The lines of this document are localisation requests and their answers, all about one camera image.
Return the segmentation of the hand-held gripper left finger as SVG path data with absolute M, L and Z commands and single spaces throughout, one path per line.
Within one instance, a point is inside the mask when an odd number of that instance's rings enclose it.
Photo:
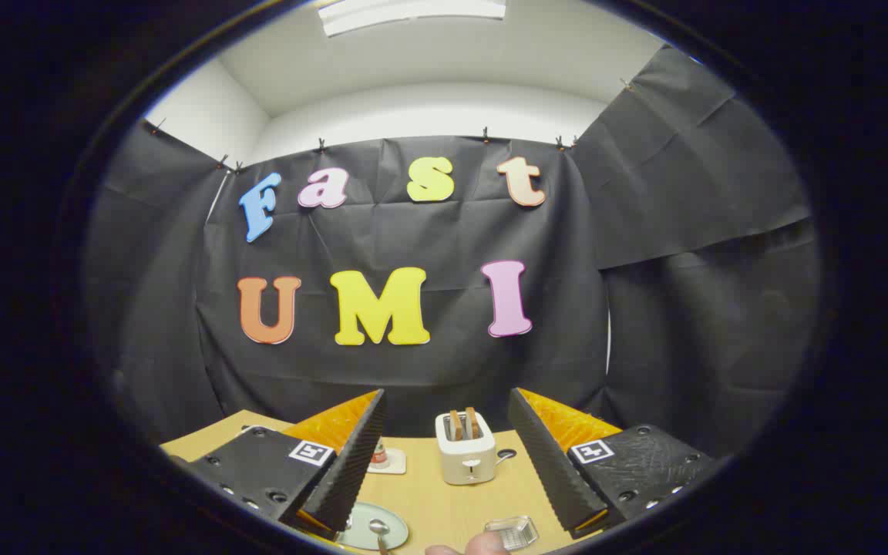
M 379 388 L 283 431 L 248 425 L 177 467 L 261 519 L 333 540 L 348 525 L 385 424 Z

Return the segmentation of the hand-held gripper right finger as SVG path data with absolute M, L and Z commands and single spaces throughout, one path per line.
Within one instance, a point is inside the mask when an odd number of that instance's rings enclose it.
M 525 388 L 511 390 L 508 418 L 575 540 L 663 505 L 715 464 L 658 426 L 619 429 Z

